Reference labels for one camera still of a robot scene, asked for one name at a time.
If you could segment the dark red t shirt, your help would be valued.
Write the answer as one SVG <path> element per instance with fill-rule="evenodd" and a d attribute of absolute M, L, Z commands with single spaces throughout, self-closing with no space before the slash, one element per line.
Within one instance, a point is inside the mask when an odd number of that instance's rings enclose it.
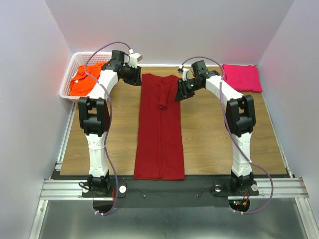
<path fill-rule="evenodd" d="M 184 154 L 178 77 L 142 75 L 136 180 L 183 180 Z"/>

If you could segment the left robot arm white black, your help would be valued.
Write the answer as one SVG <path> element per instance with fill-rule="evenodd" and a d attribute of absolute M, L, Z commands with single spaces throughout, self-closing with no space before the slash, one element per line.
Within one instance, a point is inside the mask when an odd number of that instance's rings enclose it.
<path fill-rule="evenodd" d="M 125 83 L 140 86 L 142 59 L 132 50 L 112 51 L 111 59 L 102 65 L 100 76 L 91 92 L 78 100 L 79 123 L 87 139 L 90 167 L 87 182 L 80 183 L 83 193 L 106 197 L 114 193 L 106 162 L 106 138 L 111 125 L 111 100 L 109 94 L 122 79 Z"/>

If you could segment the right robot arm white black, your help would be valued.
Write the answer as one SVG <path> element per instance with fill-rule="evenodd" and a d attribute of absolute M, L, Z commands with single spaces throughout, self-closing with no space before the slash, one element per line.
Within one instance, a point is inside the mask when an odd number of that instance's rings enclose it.
<path fill-rule="evenodd" d="M 233 163 L 229 188 L 232 193 L 241 194 L 254 183 L 250 158 L 250 140 L 256 124 L 254 99 L 226 83 L 225 70 L 218 66 L 222 74 L 210 71 L 204 60 L 194 62 L 191 70 L 181 64 L 178 71 L 182 78 L 177 81 L 175 101 L 189 99 L 200 89 L 210 91 L 220 100 L 225 127 L 232 140 Z"/>

